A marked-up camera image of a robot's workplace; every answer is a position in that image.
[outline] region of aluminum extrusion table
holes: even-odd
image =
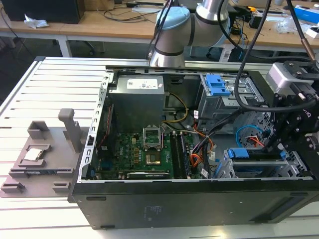
[[[23,148],[32,120],[63,126],[59,110],[74,108],[75,120],[89,126],[105,65],[146,66],[144,60],[56,58],[34,61],[0,107],[0,183]],[[239,63],[187,62],[188,67],[238,69]],[[265,75],[269,64],[247,64]],[[278,224],[190,228],[93,230],[66,198],[0,198],[0,238],[319,238],[319,203]]]

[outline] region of green circuit board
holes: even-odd
[[[187,147],[193,147],[190,134],[184,135]],[[156,135],[151,135],[146,142],[158,142]],[[113,160],[101,158],[98,163],[98,173],[103,180],[126,179],[132,172],[167,173],[173,179],[173,164],[169,133],[163,134],[161,150],[145,151],[143,148],[143,133],[119,133],[116,138]]]

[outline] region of red wire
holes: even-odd
[[[103,143],[104,140],[106,139],[106,136],[108,135],[110,114],[111,114],[111,107],[109,107],[109,113],[108,113],[108,119],[107,119],[107,123],[106,123],[106,132],[105,132],[105,135],[104,135],[102,141],[100,142],[100,144],[99,144],[99,146],[98,146],[97,148],[100,148],[100,147],[101,147],[102,143]]]
[[[249,138],[249,139],[255,141],[255,142],[256,142],[257,144],[259,144],[260,146],[265,147],[265,145],[264,145],[262,142],[260,142],[259,140],[255,139],[254,137],[251,137],[251,138]]]

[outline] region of ram slot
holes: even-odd
[[[170,133],[171,158],[173,163],[174,179],[186,179],[184,154],[181,147],[180,135]]]

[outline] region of blue latch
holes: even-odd
[[[284,151],[281,151],[280,156],[282,159],[286,159],[287,158],[287,154]]]
[[[223,81],[220,75],[207,74],[206,83],[210,88],[210,93],[212,96],[230,96],[230,91],[226,88],[226,82]]]
[[[234,152],[233,152],[232,149],[229,149],[229,150],[228,150],[228,156],[229,156],[230,158],[235,157]]]
[[[244,148],[232,148],[230,150],[233,151],[236,158],[249,158],[248,151]]]

